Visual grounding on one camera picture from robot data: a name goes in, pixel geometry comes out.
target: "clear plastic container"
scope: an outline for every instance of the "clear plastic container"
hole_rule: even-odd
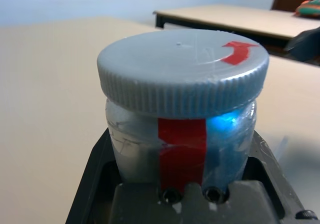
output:
[[[98,70],[122,179],[180,192],[240,180],[268,62],[256,42],[209,30],[146,33],[104,49]]]

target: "blue led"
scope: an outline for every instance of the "blue led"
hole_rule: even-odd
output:
[[[206,127],[210,130],[214,129],[221,132],[229,131],[236,125],[239,113],[239,111],[234,111],[208,118],[206,120]]]

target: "screw hole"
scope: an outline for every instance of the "screw hole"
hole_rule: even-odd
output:
[[[181,201],[181,194],[173,188],[166,189],[162,192],[161,199],[164,203],[175,204]]]
[[[204,197],[212,203],[221,204],[227,200],[227,196],[219,188],[207,188],[204,192]]]

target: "beige table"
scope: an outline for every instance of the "beige table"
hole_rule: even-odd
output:
[[[98,53],[151,27],[94,18],[0,29],[0,217],[64,223],[107,127]],[[271,147],[320,143],[320,69],[270,58],[257,130]]]
[[[320,26],[320,20],[295,17],[292,12],[221,4],[159,10],[155,11],[155,14],[158,27],[163,27],[166,22],[180,21],[176,24],[182,26],[204,24],[281,39],[291,39],[302,31]]]

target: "gray lid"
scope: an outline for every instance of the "gray lid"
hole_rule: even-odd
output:
[[[177,29],[128,37],[97,59],[114,103],[157,117],[205,118],[231,112],[261,92],[267,51],[227,32]]]

